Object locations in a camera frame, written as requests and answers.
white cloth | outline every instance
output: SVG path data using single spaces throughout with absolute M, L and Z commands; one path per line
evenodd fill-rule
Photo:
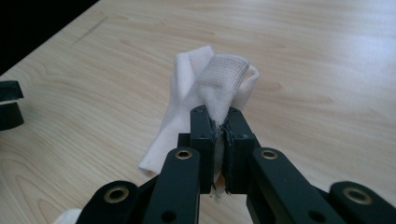
M 54 222 L 53 224 L 75 224 L 77 219 L 81 214 L 81 209 L 69 209 L 63 212 Z
M 179 53 L 171 79 L 170 103 L 155 140 L 139 163 L 146 175 L 161 172 L 167 153 L 177 147 L 179 133 L 190 132 L 190 111 L 205 105 L 217 126 L 233 106 L 242 110 L 259 73 L 245 58 L 215 54 L 210 46 Z M 215 176 L 222 165 L 223 146 L 215 149 Z

screw hole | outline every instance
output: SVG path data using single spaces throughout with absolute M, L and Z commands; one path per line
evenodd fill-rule
M 163 222 L 169 223 L 176 220 L 176 213 L 174 211 L 165 211 L 161 215 Z
M 317 211 L 309 211 L 308 213 L 309 217 L 319 223 L 323 223 L 326 221 L 326 217 L 323 216 L 320 212 Z
M 352 202 L 368 205 L 373 202 L 373 199 L 361 189 L 357 188 L 344 188 L 344 195 Z
M 271 150 L 264 150 L 262 152 L 262 157 L 264 157 L 267 160 L 274 160 L 277 158 L 277 154 Z
M 192 153 L 188 150 L 180 150 L 176 153 L 176 157 L 180 160 L 189 159 L 192 156 Z
M 105 194 L 105 201 L 107 203 L 120 203 L 124 201 L 129 195 L 129 190 L 124 186 L 116 186 L 109 189 Z

black object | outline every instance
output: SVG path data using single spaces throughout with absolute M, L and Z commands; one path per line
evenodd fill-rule
M 23 98 L 18 81 L 0 82 L 0 102 Z M 0 131 L 12 129 L 23 124 L 23 117 L 16 102 L 0 105 Z
M 239 110 L 230 108 L 221 128 L 226 190 L 247 195 L 254 223 L 395 223 L 396 209 L 362 185 L 335 183 L 330 193 L 310 185 L 283 153 L 260 146 Z M 103 186 L 77 224 L 198 223 L 219 136 L 206 108 L 194 108 L 191 133 L 179 135 L 160 175 L 139 188 L 120 181 Z

metal ring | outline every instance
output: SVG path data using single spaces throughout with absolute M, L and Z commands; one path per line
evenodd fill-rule
M 120 203 L 129 195 L 129 190 L 125 186 L 116 186 L 109 189 L 105 194 L 107 203 Z
M 352 202 L 368 205 L 373 202 L 373 199 L 361 189 L 349 187 L 343 189 L 344 195 Z
M 272 150 L 264 150 L 262 151 L 262 157 L 267 160 L 275 160 L 277 158 L 277 154 Z
M 180 150 L 176 153 L 176 158 L 180 159 L 180 160 L 186 160 L 191 158 L 192 156 L 192 152 L 188 151 L 188 150 Z

wooden table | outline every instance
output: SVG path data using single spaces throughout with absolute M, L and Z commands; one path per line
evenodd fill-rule
M 177 53 L 211 45 L 260 71 L 247 122 L 315 186 L 396 205 L 393 1 L 102 0 L 9 70 L 25 123 L 0 132 L 0 223 L 51 223 L 104 184 L 148 180 Z M 201 223 L 249 223 L 245 197 L 201 197 Z

